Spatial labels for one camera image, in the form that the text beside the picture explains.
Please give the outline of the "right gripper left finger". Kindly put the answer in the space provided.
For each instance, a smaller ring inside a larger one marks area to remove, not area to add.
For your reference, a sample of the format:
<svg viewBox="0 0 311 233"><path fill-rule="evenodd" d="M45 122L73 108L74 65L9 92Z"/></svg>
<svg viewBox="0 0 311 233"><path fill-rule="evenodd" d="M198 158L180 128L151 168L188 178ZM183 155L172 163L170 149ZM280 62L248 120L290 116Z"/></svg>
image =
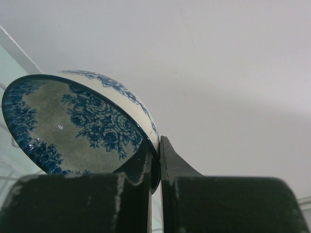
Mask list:
<svg viewBox="0 0 311 233"><path fill-rule="evenodd" d="M28 175L0 210L3 233L149 233L152 154L145 142L113 173Z"/></svg>

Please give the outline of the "clear plastic dish rack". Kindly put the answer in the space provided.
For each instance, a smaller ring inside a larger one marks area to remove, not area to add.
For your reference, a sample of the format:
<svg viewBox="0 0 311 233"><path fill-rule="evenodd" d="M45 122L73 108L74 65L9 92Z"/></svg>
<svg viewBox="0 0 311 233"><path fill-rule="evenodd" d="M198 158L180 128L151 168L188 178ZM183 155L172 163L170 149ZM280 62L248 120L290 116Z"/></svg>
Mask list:
<svg viewBox="0 0 311 233"><path fill-rule="evenodd" d="M25 54L22 48L13 40L13 38L4 30L0 31L0 45L2 47L1 56L3 59L11 59L13 64L8 68L7 73L0 75L0 98L2 100L3 89L17 78L32 75L43 74L33 61ZM0 208L11 190L12 186L22 177L28 175L49 175L39 168L16 144L13 140L7 126L4 122L2 110L0 109L0 129L2 132L8 132L8 135L0 137ZM159 147L159 185L155 192L151 191L151 220L156 219L160 225L160 231L163 231L163 209L162 209L162 185L161 185L161 160ZM304 198L297 200L302 214L311 208L311 199Z"/></svg>

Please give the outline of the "blue floral white bowl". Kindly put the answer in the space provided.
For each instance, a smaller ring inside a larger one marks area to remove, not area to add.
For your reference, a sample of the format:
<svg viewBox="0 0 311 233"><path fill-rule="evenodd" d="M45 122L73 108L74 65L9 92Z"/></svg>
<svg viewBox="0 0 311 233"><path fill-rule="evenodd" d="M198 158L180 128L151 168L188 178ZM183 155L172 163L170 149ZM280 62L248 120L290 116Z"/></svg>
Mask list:
<svg viewBox="0 0 311 233"><path fill-rule="evenodd" d="M8 131L47 174L125 171L146 147L153 156L151 191L156 191L156 125L147 107L120 82L92 71L62 70L17 78L3 91Z"/></svg>

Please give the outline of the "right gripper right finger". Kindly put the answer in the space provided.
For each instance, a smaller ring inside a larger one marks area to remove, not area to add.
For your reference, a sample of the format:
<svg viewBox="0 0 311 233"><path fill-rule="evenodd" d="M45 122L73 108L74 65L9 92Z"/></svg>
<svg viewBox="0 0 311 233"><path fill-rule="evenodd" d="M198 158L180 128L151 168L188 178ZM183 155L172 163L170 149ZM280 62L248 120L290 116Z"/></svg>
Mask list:
<svg viewBox="0 0 311 233"><path fill-rule="evenodd" d="M290 187L274 177L204 176L160 139L166 233L307 233Z"/></svg>

